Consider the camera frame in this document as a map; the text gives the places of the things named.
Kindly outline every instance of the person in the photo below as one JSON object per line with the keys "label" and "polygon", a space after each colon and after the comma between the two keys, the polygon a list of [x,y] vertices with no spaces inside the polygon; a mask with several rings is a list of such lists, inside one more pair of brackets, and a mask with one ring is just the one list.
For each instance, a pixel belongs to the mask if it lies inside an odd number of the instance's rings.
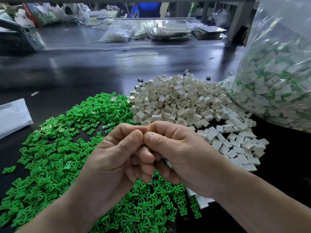
{"label": "person", "polygon": [[191,129],[156,121],[113,129],[68,191],[18,233],[88,232],[137,178],[150,182],[155,169],[168,182],[215,199],[247,232],[311,232],[310,208],[236,167]]}

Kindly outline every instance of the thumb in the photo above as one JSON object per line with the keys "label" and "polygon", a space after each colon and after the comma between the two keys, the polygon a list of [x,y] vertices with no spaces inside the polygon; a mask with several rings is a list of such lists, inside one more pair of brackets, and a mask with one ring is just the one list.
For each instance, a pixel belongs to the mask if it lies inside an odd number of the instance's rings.
{"label": "thumb", "polygon": [[174,161],[174,157],[179,153],[181,145],[177,140],[169,139],[154,132],[146,132],[143,142],[149,149],[160,153],[170,161]]}
{"label": "thumb", "polygon": [[132,131],[118,145],[111,147],[112,149],[112,164],[115,167],[121,166],[125,161],[138,150],[142,144],[143,134],[140,130]]}

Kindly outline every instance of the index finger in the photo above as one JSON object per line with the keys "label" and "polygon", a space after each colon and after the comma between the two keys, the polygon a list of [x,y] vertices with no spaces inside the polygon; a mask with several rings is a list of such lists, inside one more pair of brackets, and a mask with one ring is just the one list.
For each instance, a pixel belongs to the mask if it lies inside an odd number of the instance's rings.
{"label": "index finger", "polygon": [[155,121],[148,126],[148,132],[158,133],[173,140],[183,140],[191,129],[166,121]]}
{"label": "index finger", "polygon": [[114,128],[101,142],[104,143],[105,141],[112,143],[111,146],[119,144],[125,137],[130,135],[134,130],[140,130],[143,134],[148,131],[147,127],[139,126],[139,125],[131,125],[128,123],[119,124],[116,128]]}

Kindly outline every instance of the person's right hand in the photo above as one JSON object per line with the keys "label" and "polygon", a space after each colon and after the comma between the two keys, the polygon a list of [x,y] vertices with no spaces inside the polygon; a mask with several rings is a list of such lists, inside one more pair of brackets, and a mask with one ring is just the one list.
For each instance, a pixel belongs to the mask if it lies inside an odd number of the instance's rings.
{"label": "person's right hand", "polygon": [[[154,151],[154,166],[165,180],[182,183],[204,197],[213,198],[224,190],[236,167],[207,141],[183,125],[156,121],[147,127],[143,142]],[[173,169],[164,164],[162,157],[171,162]]]}

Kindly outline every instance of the finger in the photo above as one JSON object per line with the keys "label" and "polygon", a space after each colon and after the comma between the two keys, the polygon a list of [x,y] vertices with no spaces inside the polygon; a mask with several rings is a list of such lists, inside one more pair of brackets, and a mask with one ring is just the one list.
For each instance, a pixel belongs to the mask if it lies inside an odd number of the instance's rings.
{"label": "finger", "polygon": [[134,130],[118,145],[108,148],[107,151],[111,152],[111,168],[116,168],[125,163],[125,161],[136,152],[142,143],[143,134],[140,130]]}
{"label": "finger", "polygon": [[162,159],[162,155],[159,152],[152,151],[152,154],[155,157],[155,161],[160,161]]}
{"label": "finger", "polygon": [[142,145],[138,151],[135,153],[139,157],[141,161],[144,163],[150,163],[152,164],[155,160],[155,157],[151,153],[150,149],[146,147],[145,145]]}
{"label": "finger", "polygon": [[182,151],[181,141],[169,139],[154,132],[146,132],[143,142],[149,149],[172,161],[176,160],[176,155]]}
{"label": "finger", "polygon": [[183,140],[188,133],[191,133],[191,129],[184,125],[177,125],[166,121],[155,121],[150,123],[147,128],[149,132],[155,132],[175,140]]}
{"label": "finger", "polygon": [[153,175],[155,173],[155,168],[153,164],[144,163],[135,155],[131,156],[131,161],[133,165],[140,165],[144,173],[148,175]]}
{"label": "finger", "polygon": [[167,167],[164,162],[156,161],[154,163],[156,170],[158,173],[168,182],[172,184],[179,184],[180,183],[180,176],[173,170]]}
{"label": "finger", "polygon": [[148,175],[144,173],[140,167],[140,165],[134,166],[135,175],[138,176],[143,182],[149,183],[152,181],[152,175]]}
{"label": "finger", "polygon": [[130,158],[128,158],[125,162],[124,173],[130,180],[130,182],[132,182],[133,184],[136,182],[138,176],[135,175],[134,166],[132,165]]}
{"label": "finger", "polygon": [[110,133],[108,133],[108,135],[101,143],[105,144],[105,142],[110,142],[114,145],[117,145],[119,144],[120,141],[122,141],[134,130],[140,130],[143,134],[148,131],[148,129],[145,126],[138,126],[138,125],[134,126],[127,123],[122,123],[118,125],[116,128],[114,128]]}

